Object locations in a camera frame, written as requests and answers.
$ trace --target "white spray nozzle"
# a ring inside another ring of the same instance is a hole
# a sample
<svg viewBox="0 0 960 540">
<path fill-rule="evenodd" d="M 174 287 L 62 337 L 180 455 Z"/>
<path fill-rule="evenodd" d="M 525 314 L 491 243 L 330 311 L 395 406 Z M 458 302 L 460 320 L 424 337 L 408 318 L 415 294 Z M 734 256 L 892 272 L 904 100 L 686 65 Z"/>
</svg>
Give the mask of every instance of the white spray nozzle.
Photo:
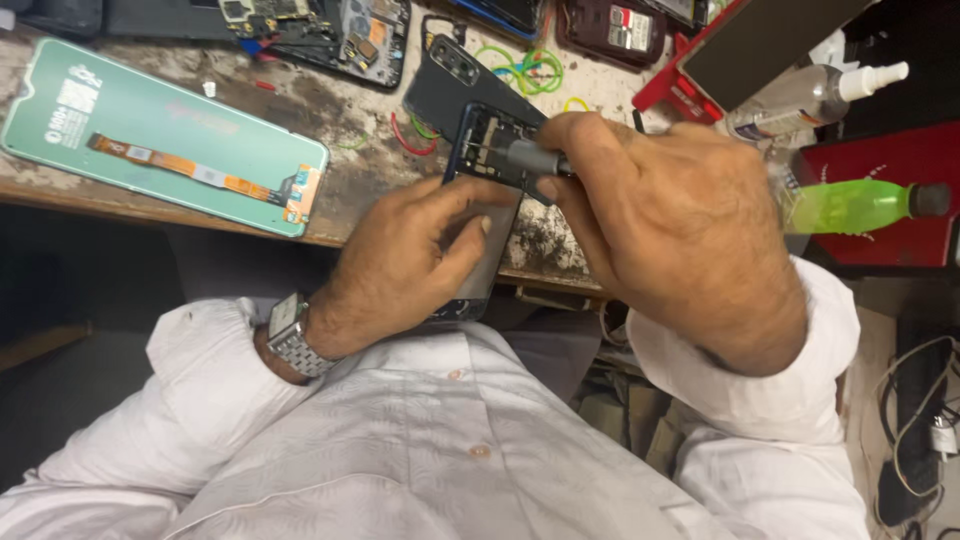
<svg viewBox="0 0 960 540">
<path fill-rule="evenodd" d="M 853 101 L 874 95 L 874 92 L 897 81 L 906 79 L 910 66 L 902 61 L 886 67 L 861 67 L 840 76 L 840 97 Z"/>
</svg>

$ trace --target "plastic bottle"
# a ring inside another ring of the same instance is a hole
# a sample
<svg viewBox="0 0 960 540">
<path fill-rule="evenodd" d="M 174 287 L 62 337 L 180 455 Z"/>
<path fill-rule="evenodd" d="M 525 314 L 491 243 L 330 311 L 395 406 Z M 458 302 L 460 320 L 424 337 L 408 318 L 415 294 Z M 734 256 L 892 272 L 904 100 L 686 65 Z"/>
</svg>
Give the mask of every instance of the plastic bottle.
<svg viewBox="0 0 960 540">
<path fill-rule="evenodd" d="M 946 215 L 950 188 L 865 178 L 802 187 L 791 205 L 783 209 L 786 233 L 866 233 L 904 217 Z"/>
<path fill-rule="evenodd" d="M 830 65 L 810 65 L 767 85 L 727 117 L 731 135 L 762 140 L 818 128 L 843 118 L 850 102 L 906 79 L 905 61 L 888 67 L 861 67 L 844 73 Z"/>
</svg>

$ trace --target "screwdriver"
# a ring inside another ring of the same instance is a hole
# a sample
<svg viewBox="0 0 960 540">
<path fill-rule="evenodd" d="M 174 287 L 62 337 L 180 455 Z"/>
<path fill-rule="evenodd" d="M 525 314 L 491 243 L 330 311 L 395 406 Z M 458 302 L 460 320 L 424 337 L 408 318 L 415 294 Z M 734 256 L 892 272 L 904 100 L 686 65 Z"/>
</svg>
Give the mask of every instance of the screwdriver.
<svg viewBox="0 0 960 540">
<path fill-rule="evenodd" d="M 532 140 L 517 139 L 510 143 L 506 150 L 475 142 L 468 142 L 467 146 L 494 152 L 503 157 L 510 165 L 535 174 L 552 176 L 574 176 L 576 174 L 563 152 L 544 150 Z"/>
</svg>

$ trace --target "silver wristwatch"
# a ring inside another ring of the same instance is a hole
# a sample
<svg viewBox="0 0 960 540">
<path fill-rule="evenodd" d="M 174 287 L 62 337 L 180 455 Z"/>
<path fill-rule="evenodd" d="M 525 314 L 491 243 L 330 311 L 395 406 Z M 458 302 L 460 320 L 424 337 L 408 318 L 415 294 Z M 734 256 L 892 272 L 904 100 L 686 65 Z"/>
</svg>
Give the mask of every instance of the silver wristwatch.
<svg viewBox="0 0 960 540">
<path fill-rule="evenodd" d="M 299 292 L 281 300 L 270 310 L 270 324 L 267 328 L 267 348 L 283 358 L 298 373 L 307 377 L 319 377 L 336 365 L 314 353 L 303 337 L 304 328 L 300 324 L 300 314 L 308 307 Z"/>
</svg>

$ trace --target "man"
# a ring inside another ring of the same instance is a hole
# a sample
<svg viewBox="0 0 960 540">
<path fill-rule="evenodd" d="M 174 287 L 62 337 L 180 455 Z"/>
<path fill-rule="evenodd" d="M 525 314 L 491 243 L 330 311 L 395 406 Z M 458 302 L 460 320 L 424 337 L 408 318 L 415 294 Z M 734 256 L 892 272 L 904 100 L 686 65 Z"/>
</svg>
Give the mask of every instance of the man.
<svg viewBox="0 0 960 540">
<path fill-rule="evenodd" d="M 444 253 L 447 222 L 504 199 L 434 179 L 374 205 L 300 315 L 305 354 L 342 358 L 323 377 L 272 353 L 246 301 L 167 313 L 156 374 L 0 497 L 0 537 L 867 538 L 834 402 L 852 295 L 786 254 L 756 151 L 592 113 L 552 119 L 540 142 L 580 176 L 541 192 L 633 309 L 650 381 L 689 405 L 676 483 L 491 329 L 410 331 L 483 252 L 482 216 Z"/>
</svg>

